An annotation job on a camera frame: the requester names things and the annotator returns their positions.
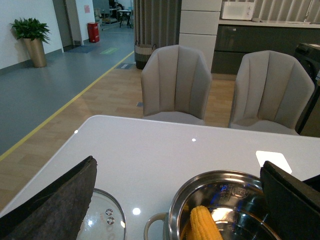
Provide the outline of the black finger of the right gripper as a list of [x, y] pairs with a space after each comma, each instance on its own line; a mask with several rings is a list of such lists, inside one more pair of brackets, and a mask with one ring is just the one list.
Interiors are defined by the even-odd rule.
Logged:
[[320, 175], [316, 175], [303, 181], [305, 184], [320, 192]]

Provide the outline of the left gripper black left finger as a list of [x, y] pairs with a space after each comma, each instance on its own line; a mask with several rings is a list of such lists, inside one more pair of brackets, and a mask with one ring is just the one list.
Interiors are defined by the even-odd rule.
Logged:
[[75, 240], [89, 208], [97, 161], [88, 156], [0, 219], [2, 240]]

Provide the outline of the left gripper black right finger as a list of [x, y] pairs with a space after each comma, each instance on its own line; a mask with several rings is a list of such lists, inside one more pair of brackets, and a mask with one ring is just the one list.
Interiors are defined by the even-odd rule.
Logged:
[[320, 192], [270, 161], [260, 169], [263, 193], [283, 240], [320, 238]]

